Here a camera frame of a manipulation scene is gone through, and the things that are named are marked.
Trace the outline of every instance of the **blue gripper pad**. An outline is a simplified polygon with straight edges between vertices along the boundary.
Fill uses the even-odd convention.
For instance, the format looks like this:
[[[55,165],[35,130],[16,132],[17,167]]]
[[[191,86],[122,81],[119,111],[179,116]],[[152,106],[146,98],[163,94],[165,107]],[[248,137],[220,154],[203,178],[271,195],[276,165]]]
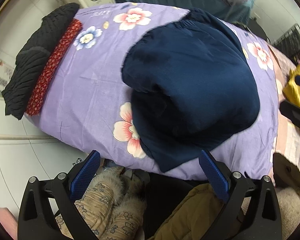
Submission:
[[[95,151],[86,164],[79,171],[78,175],[74,178],[70,185],[70,200],[76,201],[83,197],[86,192],[93,176],[99,169],[101,161],[100,153]]]
[[[229,184],[204,150],[199,155],[199,164],[217,197],[226,203],[229,199]]]

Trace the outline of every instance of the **black folded garment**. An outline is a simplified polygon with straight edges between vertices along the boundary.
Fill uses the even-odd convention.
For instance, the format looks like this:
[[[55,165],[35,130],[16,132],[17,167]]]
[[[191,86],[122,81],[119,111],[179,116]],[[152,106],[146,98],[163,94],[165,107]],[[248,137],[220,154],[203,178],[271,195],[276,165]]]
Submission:
[[[6,103],[5,114],[21,119],[37,80],[50,54],[66,32],[79,9],[76,3],[63,5],[42,19],[16,57],[16,68],[10,82],[2,91]]]
[[[213,150],[256,120],[257,85],[237,36],[195,9],[149,31],[123,63],[133,124],[162,172]]]

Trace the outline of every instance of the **dark blue fabric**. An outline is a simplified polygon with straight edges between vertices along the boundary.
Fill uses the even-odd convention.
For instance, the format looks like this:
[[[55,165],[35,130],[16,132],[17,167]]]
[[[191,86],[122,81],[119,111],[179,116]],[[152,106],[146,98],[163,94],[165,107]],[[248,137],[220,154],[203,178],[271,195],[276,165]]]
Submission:
[[[237,36],[200,9],[146,33],[127,54],[122,80],[134,89],[141,147],[162,172],[250,127],[260,109]]]

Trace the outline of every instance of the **purple bed sheet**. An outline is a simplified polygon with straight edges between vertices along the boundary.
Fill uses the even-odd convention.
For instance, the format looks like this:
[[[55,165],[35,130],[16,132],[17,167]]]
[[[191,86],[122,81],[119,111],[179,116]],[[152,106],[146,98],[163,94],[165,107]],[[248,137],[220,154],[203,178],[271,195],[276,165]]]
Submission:
[[[161,173],[140,147],[131,113],[131,88],[121,79],[126,53],[148,30],[178,21],[185,9],[145,3],[96,6],[78,11],[83,30],[63,57],[42,111],[28,119],[45,133],[118,165]],[[256,80],[260,113],[248,129],[233,135],[211,153],[231,171],[259,179],[272,166],[278,129],[278,94],[273,62],[265,41],[231,24]],[[165,173],[180,179],[205,180],[198,159]]]

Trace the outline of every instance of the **metal screw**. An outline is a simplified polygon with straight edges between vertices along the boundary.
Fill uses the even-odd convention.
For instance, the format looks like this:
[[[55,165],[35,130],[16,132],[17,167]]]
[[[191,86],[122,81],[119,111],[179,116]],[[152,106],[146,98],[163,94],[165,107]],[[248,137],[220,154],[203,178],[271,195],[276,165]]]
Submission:
[[[80,162],[82,162],[82,160],[81,160],[81,158],[78,158],[75,163],[72,163],[72,165],[75,166],[76,164],[79,164]]]
[[[30,182],[30,183],[34,183],[35,180],[36,180],[36,177],[31,177],[31,178],[29,179],[29,182]]]
[[[233,173],[233,176],[234,176],[236,179],[240,179],[240,178],[241,178],[241,173],[238,172],[238,171],[235,171],[235,172]]]
[[[269,177],[269,176],[267,176],[267,175],[266,175],[266,176],[264,176],[264,177],[263,177],[263,179],[264,179],[266,182],[270,182],[270,181],[271,181],[270,177]]]
[[[58,174],[58,179],[64,179],[67,176],[64,172]]]

